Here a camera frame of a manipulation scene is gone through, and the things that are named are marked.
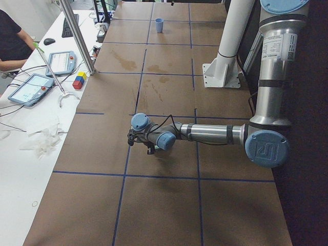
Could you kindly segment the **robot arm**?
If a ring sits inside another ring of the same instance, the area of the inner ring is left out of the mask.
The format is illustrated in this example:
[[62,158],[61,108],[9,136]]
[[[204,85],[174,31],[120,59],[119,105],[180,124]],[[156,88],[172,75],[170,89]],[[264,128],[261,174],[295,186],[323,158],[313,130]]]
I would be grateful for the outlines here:
[[[148,115],[137,113],[131,119],[127,135],[130,146],[144,144],[149,154],[168,150],[176,140],[206,145],[241,145],[255,164],[274,168],[286,162],[290,153],[287,134],[291,123],[285,114],[287,90],[292,86],[288,72],[295,59],[299,31],[305,26],[309,1],[261,1],[258,33],[245,64],[239,65],[237,50],[241,44],[253,1],[232,1],[216,58],[202,66],[204,87],[198,106],[210,104],[221,113],[244,112],[249,121],[243,125],[182,124],[176,121],[156,124]],[[260,74],[256,106],[241,101],[241,80],[260,54]]]

